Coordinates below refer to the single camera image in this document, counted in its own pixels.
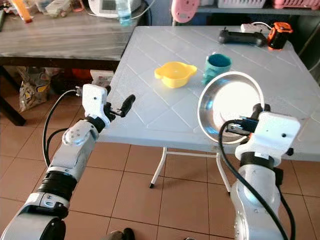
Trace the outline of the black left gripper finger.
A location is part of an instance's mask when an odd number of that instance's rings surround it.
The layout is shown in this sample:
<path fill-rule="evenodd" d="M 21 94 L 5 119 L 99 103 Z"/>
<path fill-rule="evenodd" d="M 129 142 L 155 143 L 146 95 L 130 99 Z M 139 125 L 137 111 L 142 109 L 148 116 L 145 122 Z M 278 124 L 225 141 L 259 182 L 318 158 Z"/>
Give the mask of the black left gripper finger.
<path fill-rule="evenodd" d="M 128 112 L 130 112 L 135 100 L 136 96 L 134 94 L 130 94 L 130 96 L 123 101 L 122 106 L 119 108 L 119 116 L 121 118 L 125 118 Z"/>

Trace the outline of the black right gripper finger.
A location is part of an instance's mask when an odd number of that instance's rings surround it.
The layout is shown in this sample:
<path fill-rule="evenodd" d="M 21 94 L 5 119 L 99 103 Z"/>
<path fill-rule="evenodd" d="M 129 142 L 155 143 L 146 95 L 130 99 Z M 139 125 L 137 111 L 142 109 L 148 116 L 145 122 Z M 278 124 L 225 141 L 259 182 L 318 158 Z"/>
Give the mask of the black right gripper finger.
<path fill-rule="evenodd" d="M 251 114 L 251 118 L 255 121 L 258 121 L 259 115 L 262 112 L 270 112 L 271 106 L 269 103 L 256 103 L 256 105 L 253 106 L 253 112 Z"/>

